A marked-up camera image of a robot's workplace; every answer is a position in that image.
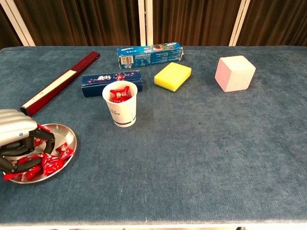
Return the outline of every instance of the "red candy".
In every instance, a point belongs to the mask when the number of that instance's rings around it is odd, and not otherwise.
[[[4,179],[5,181],[8,181],[8,180],[10,180],[10,179],[12,179],[12,178],[14,178],[14,177],[16,177],[16,176],[22,175],[22,174],[23,174],[22,172],[18,172],[18,173],[8,173],[8,174],[5,174],[5,175],[4,175],[3,179]]]
[[[75,152],[67,146],[66,142],[64,144],[62,144],[61,146],[59,146],[58,148],[56,148],[56,152],[59,155],[61,155],[62,160],[65,160],[65,159],[71,157],[73,154],[75,154]]]
[[[51,132],[50,129],[47,129],[46,127],[42,126],[42,125],[39,124],[39,123],[37,124],[37,126],[38,126],[39,128],[41,128],[41,129],[43,129],[43,130],[49,132],[49,133]]]
[[[42,159],[43,165],[43,176],[48,176],[52,173],[55,173],[57,170],[61,169],[65,161],[59,157],[51,156],[46,153],[43,153],[44,157]]]
[[[41,144],[43,144],[43,140],[39,139],[39,138],[34,138],[34,146],[37,147]]]
[[[28,171],[26,171],[25,176],[27,180],[31,180],[41,170],[42,170],[42,166],[38,164],[34,166],[33,168],[29,169]]]
[[[115,95],[111,100],[114,103],[124,102],[131,97],[128,95],[129,86],[126,86],[123,90],[110,90],[111,93]]]
[[[37,155],[34,155],[34,156],[32,156],[32,157],[22,157],[22,158],[20,158],[20,159],[17,161],[17,163],[18,163],[18,164],[24,164],[24,163],[26,163],[26,162],[29,161],[29,160],[38,159],[38,158],[42,158],[42,157],[43,157],[42,154],[37,154]]]

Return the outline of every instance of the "red candy in cup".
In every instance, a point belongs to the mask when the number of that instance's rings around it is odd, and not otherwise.
[[[122,90],[110,90],[111,93],[115,95],[115,97],[111,98],[111,101],[114,103],[124,102],[131,97],[128,95],[129,86],[126,86]]]

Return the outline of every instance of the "paper cup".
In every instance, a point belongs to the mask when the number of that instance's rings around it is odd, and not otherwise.
[[[114,103],[111,98],[114,94],[110,90],[121,90],[126,86],[129,86],[128,95],[131,96],[125,102]],[[119,127],[129,127],[135,123],[136,120],[136,94],[138,93],[138,88],[132,82],[119,80],[108,84],[102,91],[102,97],[106,101],[109,107],[110,113],[112,115],[115,125]]]

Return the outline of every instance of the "blue tablecloth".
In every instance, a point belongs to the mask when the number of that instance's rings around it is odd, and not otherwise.
[[[116,47],[0,51],[0,108],[19,107],[91,51],[83,74],[117,72]],[[33,119],[77,135],[75,157],[41,183],[0,180],[0,224],[307,222],[307,47],[184,47],[191,77],[154,85],[167,65],[141,67],[136,123],[119,128],[82,76]],[[244,55],[245,91],[222,91],[220,57]]]

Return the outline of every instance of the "white curtain pole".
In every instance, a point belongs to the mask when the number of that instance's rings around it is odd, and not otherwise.
[[[235,26],[232,30],[231,38],[229,41],[229,46],[236,46],[236,42],[238,41],[242,25],[246,16],[246,12],[248,11],[249,3],[250,0],[241,0],[239,11],[236,16]]]
[[[141,37],[141,46],[146,45],[146,31],[145,31],[145,9],[144,9],[144,0],[139,1],[139,20],[140,20],[140,37]]]
[[[0,0],[0,3],[12,23],[18,37],[24,46],[35,46],[35,43],[22,19],[13,0]]]
[[[147,45],[154,44],[154,23],[153,23],[153,0],[145,0],[146,2],[146,38]]]

